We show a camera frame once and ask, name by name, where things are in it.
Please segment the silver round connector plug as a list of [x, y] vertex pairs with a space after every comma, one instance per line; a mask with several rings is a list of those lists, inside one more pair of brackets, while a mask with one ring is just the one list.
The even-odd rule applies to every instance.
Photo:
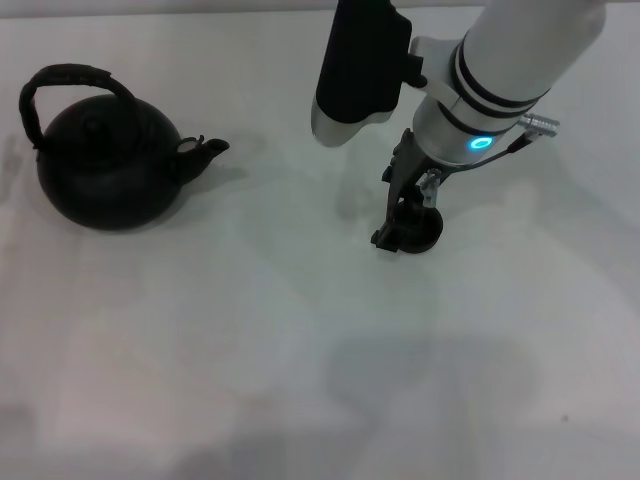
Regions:
[[528, 112], [519, 119], [518, 125], [529, 136], [537, 135], [553, 138], [558, 134], [560, 122]]

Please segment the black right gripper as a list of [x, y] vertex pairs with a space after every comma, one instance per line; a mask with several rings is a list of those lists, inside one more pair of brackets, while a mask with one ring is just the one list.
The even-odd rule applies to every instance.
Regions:
[[407, 128], [393, 149], [389, 166], [382, 175], [382, 181], [389, 184], [385, 220], [374, 231], [370, 243], [377, 249], [397, 253], [400, 246], [398, 228], [395, 223], [398, 206], [401, 204], [402, 223], [407, 226], [419, 226], [426, 208], [421, 202], [423, 195], [420, 181], [429, 170], [443, 171], [443, 165], [422, 151], [412, 130]]

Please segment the black round teapot with handle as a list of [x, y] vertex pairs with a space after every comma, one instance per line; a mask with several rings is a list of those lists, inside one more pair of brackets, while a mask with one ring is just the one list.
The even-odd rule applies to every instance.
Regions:
[[[55, 86], [102, 92], [70, 105], [43, 129], [35, 95]], [[19, 112], [37, 152], [46, 197], [64, 217], [96, 230], [123, 231], [154, 221], [230, 147], [222, 139], [181, 137], [160, 110], [110, 72], [89, 65], [42, 68], [23, 86]]]

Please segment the small dark round teacup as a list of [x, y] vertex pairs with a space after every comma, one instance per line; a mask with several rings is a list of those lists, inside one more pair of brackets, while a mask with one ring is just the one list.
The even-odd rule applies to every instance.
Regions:
[[437, 208], [425, 207], [424, 220], [419, 226], [402, 223], [402, 203], [398, 206], [395, 223], [398, 228], [399, 249], [408, 254], [420, 254], [433, 248], [443, 232], [444, 221]]

